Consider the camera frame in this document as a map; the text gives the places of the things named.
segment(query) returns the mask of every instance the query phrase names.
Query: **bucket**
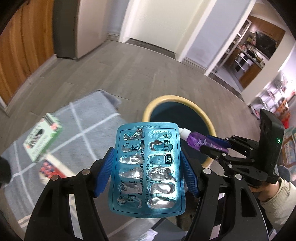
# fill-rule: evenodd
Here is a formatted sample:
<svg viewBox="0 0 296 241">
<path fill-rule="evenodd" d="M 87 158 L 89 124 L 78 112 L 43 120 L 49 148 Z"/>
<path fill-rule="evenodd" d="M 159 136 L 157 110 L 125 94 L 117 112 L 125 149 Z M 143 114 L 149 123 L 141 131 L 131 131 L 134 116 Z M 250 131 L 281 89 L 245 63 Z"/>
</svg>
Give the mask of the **bucket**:
<svg viewBox="0 0 296 241">
<path fill-rule="evenodd" d="M 178 127 L 192 132 L 216 136 L 214 126 L 204 111 L 190 100 L 180 96 L 165 95 L 154 99 L 146 107 L 142 121 L 173 122 Z M 190 157 L 198 159 L 204 168 L 211 164 L 210 157 L 188 146 L 182 139 L 181 146 L 186 149 Z"/>
</svg>

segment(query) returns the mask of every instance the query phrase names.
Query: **wood plank floor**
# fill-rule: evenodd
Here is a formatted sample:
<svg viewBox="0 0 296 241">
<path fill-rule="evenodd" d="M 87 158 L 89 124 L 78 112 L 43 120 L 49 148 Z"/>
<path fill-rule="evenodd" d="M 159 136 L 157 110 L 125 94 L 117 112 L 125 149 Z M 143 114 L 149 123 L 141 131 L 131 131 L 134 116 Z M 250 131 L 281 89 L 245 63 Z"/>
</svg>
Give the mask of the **wood plank floor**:
<svg viewBox="0 0 296 241">
<path fill-rule="evenodd" d="M 79 61 L 58 59 L 16 102 L 10 117 L 0 111 L 0 153 L 45 113 L 96 89 L 119 97 L 119 112 L 127 122 L 141 121 L 150 101 L 172 94 L 201 107 L 217 136 L 259 140 L 259 121 L 248 106 L 214 80 L 165 55 L 106 41 Z"/>
</svg>

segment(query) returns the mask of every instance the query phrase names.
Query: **blister pack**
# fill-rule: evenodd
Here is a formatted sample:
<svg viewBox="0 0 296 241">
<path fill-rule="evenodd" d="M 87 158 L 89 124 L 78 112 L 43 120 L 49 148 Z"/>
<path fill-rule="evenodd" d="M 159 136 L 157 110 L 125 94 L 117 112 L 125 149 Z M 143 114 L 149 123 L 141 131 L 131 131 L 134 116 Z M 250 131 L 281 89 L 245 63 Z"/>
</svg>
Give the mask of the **blister pack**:
<svg viewBox="0 0 296 241">
<path fill-rule="evenodd" d="M 175 123 L 142 122 L 119 127 L 109 207 L 136 218 L 181 215 L 185 192 Z"/>
</svg>

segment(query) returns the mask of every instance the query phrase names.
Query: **purple spray bottle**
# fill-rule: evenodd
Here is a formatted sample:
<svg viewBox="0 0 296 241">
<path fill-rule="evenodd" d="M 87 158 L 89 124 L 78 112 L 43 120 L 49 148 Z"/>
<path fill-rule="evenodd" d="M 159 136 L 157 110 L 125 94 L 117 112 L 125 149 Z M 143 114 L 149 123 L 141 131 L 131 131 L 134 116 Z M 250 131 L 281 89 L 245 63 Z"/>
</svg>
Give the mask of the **purple spray bottle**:
<svg viewBox="0 0 296 241">
<path fill-rule="evenodd" d="M 202 145 L 215 148 L 217 150 L 221 150 L 225 153 L 228 153 L 228 149 L 225 146 L 219 145 L 211 140 L 209 137 L 206 137 L 198 132 L 191 132 L 186 128 L 180 128 L 180 138 L 185 140 L 189 146 L 194 148 L 195 150 L 200 150 Z"/>
</svg>

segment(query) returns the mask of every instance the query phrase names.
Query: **green and white box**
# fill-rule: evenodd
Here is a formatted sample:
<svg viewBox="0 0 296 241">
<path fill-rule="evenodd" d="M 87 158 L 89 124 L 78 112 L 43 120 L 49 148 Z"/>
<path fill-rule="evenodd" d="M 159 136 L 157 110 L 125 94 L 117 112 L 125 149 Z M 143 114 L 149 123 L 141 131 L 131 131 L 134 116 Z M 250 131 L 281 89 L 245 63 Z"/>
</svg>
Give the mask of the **green and white box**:
<svg viewBox="0 0 296 241">
<path fill-rule="evenodd" d="M 49 145 L 60 133 L 62 126 L 59 120 L 51 113 L 44 117 L 35 125 L 31 133 L 26 138 L 23 146 L 33 162 L 39 161 Z"/>
</svg>

